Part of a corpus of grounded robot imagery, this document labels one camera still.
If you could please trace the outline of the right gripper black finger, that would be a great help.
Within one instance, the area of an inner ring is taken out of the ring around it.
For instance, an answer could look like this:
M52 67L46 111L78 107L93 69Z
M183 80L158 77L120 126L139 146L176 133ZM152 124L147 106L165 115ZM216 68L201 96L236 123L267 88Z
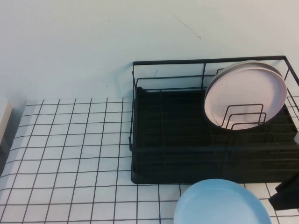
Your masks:
M299 208L299 186L295 185L278 185L277 191L269 198L269 202L274 210L290 210Z
M277 192L283 191L287 189L288 187L291 187L299 182L299 173L295 173L292 177L288 178L284 182L280 183L275 190Z

